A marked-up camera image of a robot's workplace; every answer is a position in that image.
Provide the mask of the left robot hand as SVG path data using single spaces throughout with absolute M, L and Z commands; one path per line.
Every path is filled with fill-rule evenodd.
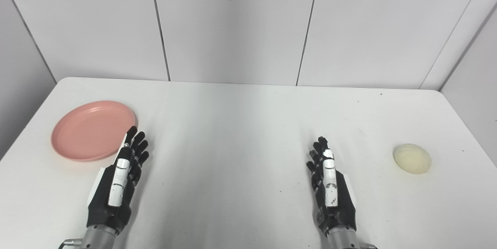
M 146 134 L 136 126 L 126 132 L 114 163 L 103 170 L 89 201 L 87 227 L 103 225 L 120 234 L 131 219 L 131 200 L 149 158 Z

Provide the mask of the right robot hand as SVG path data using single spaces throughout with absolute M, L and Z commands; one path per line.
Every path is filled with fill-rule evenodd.
M 311 187 L 317 205 L 318 228 L 328 234 L 333 228 L 357 230 L 356 209 L 344 175 L 337 170 L 328 140 L 320 136 L 309 152 L 306 163 L 311 175 Z

